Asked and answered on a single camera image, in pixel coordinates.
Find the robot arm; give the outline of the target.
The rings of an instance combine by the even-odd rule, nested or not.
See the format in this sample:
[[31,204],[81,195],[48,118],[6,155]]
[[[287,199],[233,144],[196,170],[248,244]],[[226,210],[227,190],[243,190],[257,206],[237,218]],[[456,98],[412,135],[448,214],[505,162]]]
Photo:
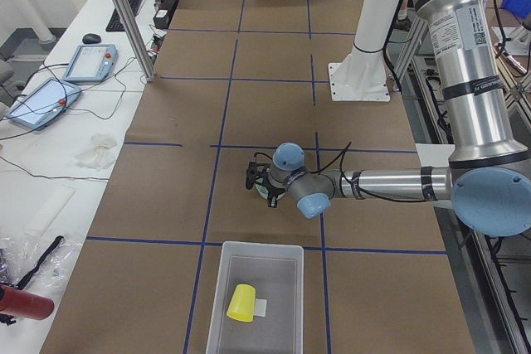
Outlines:
[[[376,81],[384,27],[398,0],[367,0],[350,54],[329,67],[331,91],[340,100],[377,100]],[[398,203],[433,201],[450,207],[484,235],[518,235],[530,227],[530,151],[513,136],[504,83],[494,58],[486,0],[413,0],[427,24],[441,92],[451,124],[452,145],[419,146],[413,169],[347,171],[341,158],[311,172],[304,151],[282,143],[248,189],[276,206],[290,195],[307,218],[326,211],[334,198],[378,198]]]

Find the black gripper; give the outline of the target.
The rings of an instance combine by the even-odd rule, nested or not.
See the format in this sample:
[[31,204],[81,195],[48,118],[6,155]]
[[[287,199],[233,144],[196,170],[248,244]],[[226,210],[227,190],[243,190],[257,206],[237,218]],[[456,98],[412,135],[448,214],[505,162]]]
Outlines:
[[263,187],[268,207],[276,208],[278,199],[281,199],[286,195],[286,190],[281,183],[272,182],[268,177],[263,178]]

